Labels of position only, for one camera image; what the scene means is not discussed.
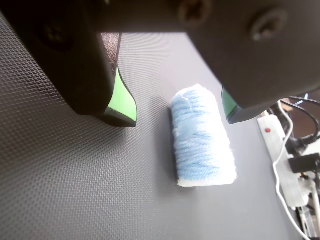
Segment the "black textured mat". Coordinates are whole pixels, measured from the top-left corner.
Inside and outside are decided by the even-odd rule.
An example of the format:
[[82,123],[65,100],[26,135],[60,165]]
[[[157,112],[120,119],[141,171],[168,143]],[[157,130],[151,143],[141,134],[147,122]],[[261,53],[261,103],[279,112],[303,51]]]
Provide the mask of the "black textured mat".
[[222,121],[232,185],[176,184],[168,107],[221,86],[184,34],[123,34],[118,60],[136,128],[79,116],[0,19],[0,239],[300,240],[275,193],[256,120]]
[[121,129],[75,114],[0,21],[1,239],[192,237],[184,230],[192,210],[181,208],[192,207],[190,189],[175,180],[169,102],[155,94],[157,61],[168,54],[157,47],[166,38],[157,39],[137,39],[147,58],[137,57],[134,73],[120,63],[138,107],[137,127]]

